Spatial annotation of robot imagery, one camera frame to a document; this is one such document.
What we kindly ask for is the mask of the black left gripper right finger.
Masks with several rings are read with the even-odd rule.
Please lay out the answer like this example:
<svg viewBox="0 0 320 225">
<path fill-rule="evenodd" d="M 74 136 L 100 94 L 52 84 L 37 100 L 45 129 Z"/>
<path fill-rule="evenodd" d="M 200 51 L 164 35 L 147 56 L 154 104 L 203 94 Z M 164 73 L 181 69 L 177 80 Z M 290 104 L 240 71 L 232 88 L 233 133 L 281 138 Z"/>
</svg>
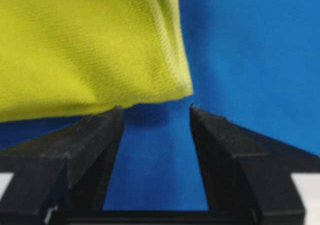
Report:
<svg viewBox="0 0 320 225">
<path fill-rule="evenodd" d="M 319 156 L 197 106 L 189 114 L 211 211 L 250 225 L 319 224 Z"/>
</svg>

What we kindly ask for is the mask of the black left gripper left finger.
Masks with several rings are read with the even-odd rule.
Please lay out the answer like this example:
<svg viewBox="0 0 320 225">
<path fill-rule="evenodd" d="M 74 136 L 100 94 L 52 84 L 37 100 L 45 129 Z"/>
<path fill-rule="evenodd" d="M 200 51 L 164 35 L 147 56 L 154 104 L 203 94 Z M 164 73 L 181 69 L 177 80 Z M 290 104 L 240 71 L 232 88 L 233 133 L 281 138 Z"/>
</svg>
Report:
<svg viewBox="0 0 320 225">
<path fill-rule="evenodd" d="M 0 152 L 0 222 L 46 225 L 55 210 L 101 211 L 124 131 L 120 106 Z"/>
</svg>

